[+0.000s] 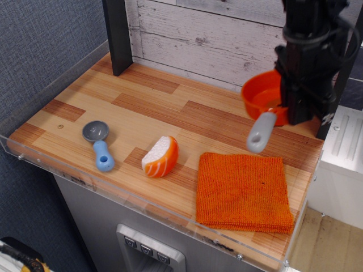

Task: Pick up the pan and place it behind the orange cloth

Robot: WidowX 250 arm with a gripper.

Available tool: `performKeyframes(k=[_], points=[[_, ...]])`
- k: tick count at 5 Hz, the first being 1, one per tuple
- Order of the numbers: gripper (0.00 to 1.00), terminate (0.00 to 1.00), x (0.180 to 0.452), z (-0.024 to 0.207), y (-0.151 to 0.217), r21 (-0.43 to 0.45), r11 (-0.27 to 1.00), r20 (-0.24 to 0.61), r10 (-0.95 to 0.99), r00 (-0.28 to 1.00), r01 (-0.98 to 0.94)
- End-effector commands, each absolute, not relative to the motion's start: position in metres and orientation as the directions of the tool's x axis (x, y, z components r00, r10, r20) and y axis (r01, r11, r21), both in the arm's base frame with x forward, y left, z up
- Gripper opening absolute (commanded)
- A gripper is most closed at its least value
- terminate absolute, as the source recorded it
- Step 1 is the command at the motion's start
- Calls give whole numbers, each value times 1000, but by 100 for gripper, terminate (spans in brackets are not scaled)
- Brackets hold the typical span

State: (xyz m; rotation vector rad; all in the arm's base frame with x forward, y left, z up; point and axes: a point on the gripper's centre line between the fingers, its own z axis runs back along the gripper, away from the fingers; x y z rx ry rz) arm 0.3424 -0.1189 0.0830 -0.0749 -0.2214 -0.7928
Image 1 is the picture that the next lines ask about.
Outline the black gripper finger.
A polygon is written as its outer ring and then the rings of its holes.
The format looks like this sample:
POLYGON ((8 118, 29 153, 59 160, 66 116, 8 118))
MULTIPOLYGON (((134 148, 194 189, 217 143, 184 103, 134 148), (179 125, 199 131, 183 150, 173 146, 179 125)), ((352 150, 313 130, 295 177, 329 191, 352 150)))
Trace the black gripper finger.
POLYGON ((311 108, 311 97, 304 93, 290 93, 288 97, 288 121, 297 125, 310 121, 314 117, 311 108))
POLYGON ((282 76, 280 82, 281 93, 281 106, 284 108, 290 107, 290 91, 292 90, 292 83, 289 78, 282 76))

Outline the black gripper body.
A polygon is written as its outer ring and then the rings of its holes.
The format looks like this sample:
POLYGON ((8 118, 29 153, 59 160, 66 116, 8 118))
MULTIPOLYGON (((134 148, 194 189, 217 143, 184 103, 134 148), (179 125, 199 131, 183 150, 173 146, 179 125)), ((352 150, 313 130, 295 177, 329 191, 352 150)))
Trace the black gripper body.
POLYGON ((292 83, 290 93, 311 97, 311 108, 323 124, 333 115, 336 99, 332 81, 345 62, 346 34, 329 34, 310 38, 284 35, 286 45, 275 47, 275 69, 292 83))

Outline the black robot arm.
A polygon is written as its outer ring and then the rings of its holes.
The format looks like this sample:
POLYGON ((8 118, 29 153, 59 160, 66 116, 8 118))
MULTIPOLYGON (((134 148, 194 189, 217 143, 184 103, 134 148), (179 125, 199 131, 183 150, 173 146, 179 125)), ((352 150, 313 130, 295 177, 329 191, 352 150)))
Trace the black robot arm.
POLYGON ((285 45, 275 48, 281 75, 282 106, 297 125, 314 116, 327 122, 336 99, 332 81, 347 62, 349 33, 354 30, 340 13, 347 1, 284 1, 285 45))

